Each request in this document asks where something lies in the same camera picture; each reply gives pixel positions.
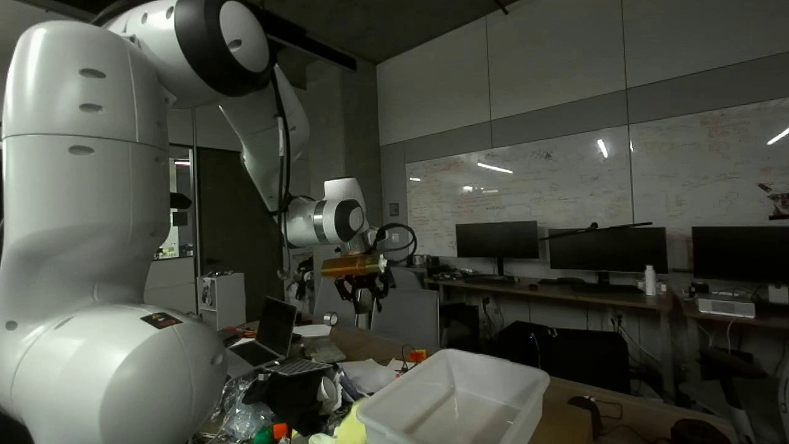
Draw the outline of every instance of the wall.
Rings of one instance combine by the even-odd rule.
[[[651,219],[673,230],[673,267],[689,268],[689,225],[766,221],[758,181],[784,185],[786,156],[764,141],[786,115],[786,17],[779,0],[531,0],[388,60],[378,72],[384,215],[416,225],[425,252],[443,257],[453,257],[457,219]],[[620,156],[594,158],[596,137]],[[458,169],[482,158],[522,174],[499,183],[501,198],[462,194]],[[538,304],[504,304],[501,315],[610,326],[604,314]],[[658,354],[649,319],[633,315],[630,332],[636,354]],[[782,341],[742,332],[742,347],[775,369]]]

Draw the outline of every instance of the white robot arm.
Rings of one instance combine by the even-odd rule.
[[[293,98],[255,8],[238,0],[156,0],[107,28],[44,21],[21,37],[2,103],[0,406],[35,441],[156,444],[198,427],[222,387],[225,347],[140,306],[169,231],[165,110],[222,103],[238,115],[244,166],[284,215],[271,166],[287,151],[271,141],[304,136]],[[244,102],[265,110],[251,125]],[[279,110],[297,115],[289,131],[271,124]],[[360,202],[334,206],[347,221],[297,204],[287,219],[314,225],[293,225],[293,245],[366,227]]]

